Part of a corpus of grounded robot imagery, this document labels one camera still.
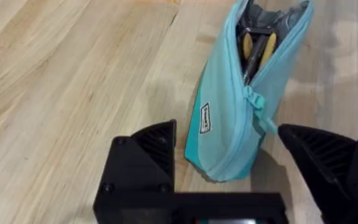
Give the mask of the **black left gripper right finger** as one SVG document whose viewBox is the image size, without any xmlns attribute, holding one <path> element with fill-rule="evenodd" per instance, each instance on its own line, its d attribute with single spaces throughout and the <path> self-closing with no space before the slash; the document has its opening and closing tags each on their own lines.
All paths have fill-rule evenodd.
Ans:
<svg viewBox="0 0 358 224">
<path fill-rule="evenodd" d="M 300 170 L 324 223 L 358 223 L 358 139 L 295 124 L 278 135 Z"/>
</svg>

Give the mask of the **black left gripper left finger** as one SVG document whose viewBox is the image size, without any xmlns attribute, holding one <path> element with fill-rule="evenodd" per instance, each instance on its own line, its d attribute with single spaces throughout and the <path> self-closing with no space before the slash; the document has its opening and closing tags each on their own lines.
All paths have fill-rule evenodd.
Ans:
<svg viewBox="0 0 358 224">
<path fill-rule="evenodd" d="M 99 192 L 172 193 L 177 121 L 171 119 L 113 139 Z"/>
</svg>

